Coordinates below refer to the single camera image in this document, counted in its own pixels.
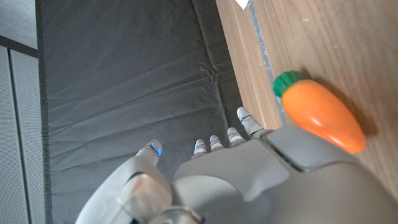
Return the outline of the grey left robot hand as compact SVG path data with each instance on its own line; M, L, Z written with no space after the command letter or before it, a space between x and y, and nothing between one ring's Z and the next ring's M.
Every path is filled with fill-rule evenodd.
M245 140L198 140L168 182L153 140L86 202L78 223L396 223L397 201L353 156L301 128L263 128L245 108Z

